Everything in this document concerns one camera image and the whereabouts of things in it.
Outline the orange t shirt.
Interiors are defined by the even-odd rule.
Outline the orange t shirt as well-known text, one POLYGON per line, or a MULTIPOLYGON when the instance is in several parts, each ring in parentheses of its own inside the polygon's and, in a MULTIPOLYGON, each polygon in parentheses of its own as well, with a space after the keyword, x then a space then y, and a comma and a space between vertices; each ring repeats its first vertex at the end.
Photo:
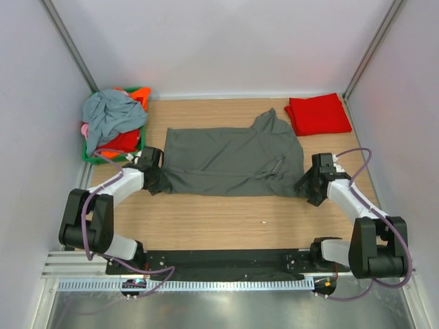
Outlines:
POLYGON ((141 87, 141 88, 129 88, 122 89, 119 87, 114 87, 114 90, 118 90, 123 92, 125 95, 129 96, 133 100, 139 102, 142 105, 142 108, 145 112, 147 112, 148 99, 151 93, 151 88, 149 87, 141 87))

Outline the red t shirt in basket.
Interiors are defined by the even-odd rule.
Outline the red t shirt in basket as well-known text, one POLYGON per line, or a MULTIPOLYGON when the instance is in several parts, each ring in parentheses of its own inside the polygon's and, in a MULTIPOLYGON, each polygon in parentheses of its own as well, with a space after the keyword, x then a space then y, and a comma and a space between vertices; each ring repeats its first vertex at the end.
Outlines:
POLYGON ((132 130, 125 133, 120 133, 110 142, 100 145, 97 149, 114 149, 125 153, 135 151, 137 144, 141 138, 141 130, 132 130))

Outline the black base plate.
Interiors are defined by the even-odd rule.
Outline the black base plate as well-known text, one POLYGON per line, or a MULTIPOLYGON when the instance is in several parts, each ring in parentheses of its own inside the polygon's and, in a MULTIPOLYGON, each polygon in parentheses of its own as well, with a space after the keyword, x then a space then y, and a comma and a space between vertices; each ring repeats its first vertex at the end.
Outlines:
POLYGON ((148 251, 141 268, 174 266, 171 281, 275 282, 302 280, 309 273, 348 273, 349 268, 316 260, 308 249, 148 251))

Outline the folded red t shirt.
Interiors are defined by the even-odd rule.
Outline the folded red t shirt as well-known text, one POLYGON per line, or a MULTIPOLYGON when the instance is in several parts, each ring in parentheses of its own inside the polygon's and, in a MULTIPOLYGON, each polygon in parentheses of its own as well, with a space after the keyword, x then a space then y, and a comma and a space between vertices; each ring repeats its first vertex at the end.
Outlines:
POLYGON ((307 99, 289 98, 284 107, 297 136, 349 133, 352 127, 336 93, 307 99))

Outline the light blue t shirt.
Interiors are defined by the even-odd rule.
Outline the light blue t shirt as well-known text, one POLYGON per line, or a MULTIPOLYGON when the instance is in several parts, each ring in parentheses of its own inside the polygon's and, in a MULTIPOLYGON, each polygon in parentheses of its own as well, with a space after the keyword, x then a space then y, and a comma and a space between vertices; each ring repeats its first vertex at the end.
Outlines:
POLYGON ((147 112, 123 92, 106 89, 92 94, 82 105, 82 122, 88 124, 86 155, 92 156, 103 144, 120 133, 143 127, 147 112))

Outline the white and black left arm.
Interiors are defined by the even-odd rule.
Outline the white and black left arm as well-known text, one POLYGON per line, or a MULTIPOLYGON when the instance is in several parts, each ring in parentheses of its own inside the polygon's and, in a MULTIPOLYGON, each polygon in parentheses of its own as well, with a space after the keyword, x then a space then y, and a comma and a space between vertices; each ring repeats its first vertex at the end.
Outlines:
POLYGON ((162 171, 162 150, 145 146, 127 159, 124 166, 116 166, 112 178, 69 193, 58 239, 65 247, 84 250, 89 259, 96 254, 107 256, 137 274, 147 262, 143 244, 115 233, 115 208, 133 193, 146 190, 155 195, 170 189, 171 183, 162 171))

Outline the pink garment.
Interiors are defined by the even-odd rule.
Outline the pink garment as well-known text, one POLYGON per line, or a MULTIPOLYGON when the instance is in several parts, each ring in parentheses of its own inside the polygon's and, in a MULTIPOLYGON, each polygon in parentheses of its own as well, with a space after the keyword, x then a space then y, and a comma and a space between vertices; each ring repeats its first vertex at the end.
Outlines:
POLYGON ((83 135, 83 137, 87 140, 88 139, 88 123, 83 123, 81 125, 80 132, 83 135))

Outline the green plastic basket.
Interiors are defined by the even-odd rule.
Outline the green plastic basket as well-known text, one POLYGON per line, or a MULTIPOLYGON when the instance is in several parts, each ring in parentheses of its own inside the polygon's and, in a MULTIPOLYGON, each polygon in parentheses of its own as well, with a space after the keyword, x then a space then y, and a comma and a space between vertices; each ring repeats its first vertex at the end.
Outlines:
POLYGON ((145 145, 150 93, 148 87, 113 87, 91 94, 82 105, 83 161, 103 163, 96 151, 121 161, 124 153, 136 152, 145 145))

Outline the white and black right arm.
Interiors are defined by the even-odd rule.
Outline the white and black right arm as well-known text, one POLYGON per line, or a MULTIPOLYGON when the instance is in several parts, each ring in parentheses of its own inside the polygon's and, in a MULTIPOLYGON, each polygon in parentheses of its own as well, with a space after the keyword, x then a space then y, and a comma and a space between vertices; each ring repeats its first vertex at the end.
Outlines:
POLYGON ((375 206, 356 186, 331 153, 314 154, 311 168, 295 184, 296 192, 313 206, 329 200, 353 225, 349 241, 316 238, 309 263, 325 271, 333 263, 348 267, 357 279, 410 278, 413 270, 408 250, 407 224, 375 206))

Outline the dark grey t shirt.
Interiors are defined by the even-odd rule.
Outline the dark grey t shirt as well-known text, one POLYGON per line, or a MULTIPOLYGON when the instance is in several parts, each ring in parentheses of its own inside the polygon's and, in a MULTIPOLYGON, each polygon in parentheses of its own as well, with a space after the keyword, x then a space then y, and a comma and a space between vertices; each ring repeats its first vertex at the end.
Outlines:
POLYGON ((302 197, 304 153, 291 125, 274 109, 250 127, 171 129, 162 170, 166 193, 208 196, 302 197))

